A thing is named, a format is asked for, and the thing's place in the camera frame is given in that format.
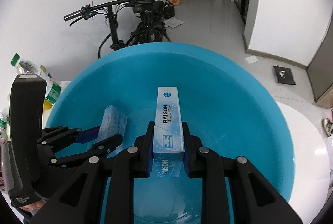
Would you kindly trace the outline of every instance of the white paper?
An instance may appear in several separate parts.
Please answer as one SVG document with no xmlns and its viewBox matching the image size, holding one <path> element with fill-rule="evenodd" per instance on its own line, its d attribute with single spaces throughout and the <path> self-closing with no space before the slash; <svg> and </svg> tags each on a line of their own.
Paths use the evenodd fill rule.
<svg viewBox="0 0 333 224">
<path fill-rule="evenodd" d="M 258 58 L 256 56 L 250 56 L 250 57 L 247 57 L 245 59 L 246 59 L 248 64 L 258 61 Z"/>
<path fill-rule="evenodd" d="M 184 21 L 175 19 L 174 17 L 171 17 L 164 21 L 165 27 L 171 27 L 171 28 L 175 28 L 184 23 L 185 23 Z"/>
</svg>

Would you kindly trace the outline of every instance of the yellow object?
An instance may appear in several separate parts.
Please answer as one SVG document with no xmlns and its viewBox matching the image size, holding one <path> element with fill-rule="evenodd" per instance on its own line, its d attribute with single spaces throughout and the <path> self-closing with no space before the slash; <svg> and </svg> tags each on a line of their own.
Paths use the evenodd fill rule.
<svg viewBox="0 0 333 224">
<path fill-rule="evenodd" d="M 44 100 L 43 110 L 48 110 L 51 107 L 52 107 L 52 104 L 49 101 Z"/>
</svg>

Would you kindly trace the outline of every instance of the tile floor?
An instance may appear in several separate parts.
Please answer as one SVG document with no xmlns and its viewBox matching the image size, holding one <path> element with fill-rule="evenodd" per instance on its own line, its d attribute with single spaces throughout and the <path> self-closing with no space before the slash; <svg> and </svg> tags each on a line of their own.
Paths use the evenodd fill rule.
<svg viewBox="0 0 333 224">
<path fill-rule="evenodd" d="M 238 9 L 230 0 L 184 0 L 176 6 L 176 18 L 185 21 L 175 28 L 168 28 L 173 42 L 192 44 L 219 53 L 251 73 L 273 96 L 301 112 L 325 137 L 321 119 L 331 118 L 331 111 L 316 106 L 311 85 L 305 70 L 280 61 L 258 57 L 259 61 L 248 64 L 242 34 L 244 23 Z M 273 66 L 292 69 L 297 85 L 277 84 Z"/>
</svg>

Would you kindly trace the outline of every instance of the brake lever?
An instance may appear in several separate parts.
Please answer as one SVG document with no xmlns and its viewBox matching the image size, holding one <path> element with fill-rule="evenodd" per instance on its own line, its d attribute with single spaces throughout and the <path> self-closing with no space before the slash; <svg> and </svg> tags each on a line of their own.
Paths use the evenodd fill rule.
<svg viewBox="0 0 333 224">
<path fill-rule="evenodd" d="M 71 27 L 74 23 L 76 23 L 77 21 L 80 21 L 83 18 L 84 18 L 84 16 L 81 16 L 78 19 L 75 19 L 72 23 L 69 24 L 69 26 Z"/>
</svg>

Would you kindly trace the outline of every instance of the plastic bottle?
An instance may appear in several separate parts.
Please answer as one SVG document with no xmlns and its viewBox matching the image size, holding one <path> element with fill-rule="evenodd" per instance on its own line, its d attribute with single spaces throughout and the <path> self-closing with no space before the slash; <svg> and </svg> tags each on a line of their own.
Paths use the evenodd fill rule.
<svg viewBox="0 0 333 224">
<path fill-rule="evenodd" d="M 7 116 L 0 112 L 0 138 L 4 138 L 6 134 Z"/>
<path fill-rule="evenodd" d="M 16 53 L 10 63 L 17 70 L 18 74 L 24 75 L 39 75 L 41 78 L 46 80 L 46 93 L 45 100 L 50 102 L 52 105 L 57 101 L 61 93 L 61 87 L 55 83 L 50 76 L 45 73 L 41 68 L 37 67 L 34 63 L 28 60 L 21 59 Z"/>
</svg>

